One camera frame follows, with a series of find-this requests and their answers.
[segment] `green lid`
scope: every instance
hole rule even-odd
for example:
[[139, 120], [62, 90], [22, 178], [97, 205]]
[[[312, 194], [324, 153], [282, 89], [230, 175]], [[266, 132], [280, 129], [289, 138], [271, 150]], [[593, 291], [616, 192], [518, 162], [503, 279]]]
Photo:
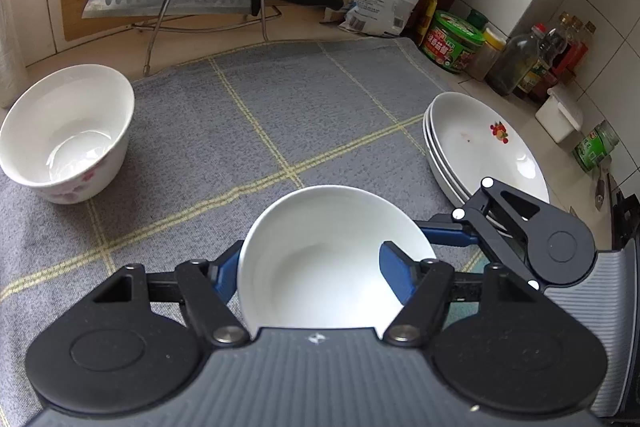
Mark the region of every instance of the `green lid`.
[[461, 39], [466, 39], [473, 44], [484, 44], [484, 37], [482, 36], [482, 32], [480, 32], [480, 30], [478, 30], [477, 28], [474, 28], [464, 19], [456, 17], [455, 15], [453, 15], [453, 13], [437, 10], [433, 18], [437, 20], [437, 22], [439, 22], [442, 26], [444, 26], [448, 31], [460, 37]]

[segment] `green jar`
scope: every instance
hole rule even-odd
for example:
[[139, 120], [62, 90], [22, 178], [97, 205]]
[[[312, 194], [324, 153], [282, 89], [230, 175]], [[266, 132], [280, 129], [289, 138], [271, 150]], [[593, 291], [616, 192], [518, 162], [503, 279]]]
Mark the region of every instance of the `green jar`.
[[587, 138], [575, 146], [574, 158], [583, 171], [589, 172], [611, 154], [619, 142], [620, 138], [613, 127], [608, 121], [603, 120]]
[[483, 44], [484, 36], [477, 28], [460, 17], [438, 10], [422, 50], [444, 70], [462, 73]]

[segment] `green glass jar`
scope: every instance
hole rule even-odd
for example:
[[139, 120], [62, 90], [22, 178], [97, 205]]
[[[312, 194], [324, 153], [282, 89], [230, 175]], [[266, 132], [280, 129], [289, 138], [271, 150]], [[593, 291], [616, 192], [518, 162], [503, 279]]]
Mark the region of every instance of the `green glass jar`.
[[620, 138], [611, 124], [603, 120], [575, 146], [574, 158], [583, 171], [589, 172], [611, 154], [619, 142]]

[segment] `white bowl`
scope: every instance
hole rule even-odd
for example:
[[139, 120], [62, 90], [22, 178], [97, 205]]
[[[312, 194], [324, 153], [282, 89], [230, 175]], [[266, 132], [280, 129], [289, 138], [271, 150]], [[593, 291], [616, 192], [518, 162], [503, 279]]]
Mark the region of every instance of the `white bowl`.
[[97, 64], [46, 76], [14, 104], [0, 128], [0, 167], [53, 203], [103, 190], [127, 151], [134, 95], [126, 77]]
[[[435, 145], [447, 171], [467, 194], [490, 176], [549, 202], [540, 166], [513, 127], [493, 109], [458, 92], [444, 92], [430, 112]], [[494, 135], [493, 127], [502, 125]]]
[[380, 273], [380, 246], [434, 259], [416, 224], [364, 190], [319, 185], [267, 208], [246, 236], [238, 296], [252, 335], [260, 327], [366, 328], [382, 336], [402, 305]]

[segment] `red label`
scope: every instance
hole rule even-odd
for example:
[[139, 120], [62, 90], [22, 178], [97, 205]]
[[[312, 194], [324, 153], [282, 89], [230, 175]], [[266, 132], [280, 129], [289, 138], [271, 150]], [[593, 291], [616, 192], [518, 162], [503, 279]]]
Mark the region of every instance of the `red label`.
[[451, 63], [452, 48], [447, 44], [447, 36], [439, 28], [429, 32], [425, 42], [425, 47], [436, 57], [439, 64]]

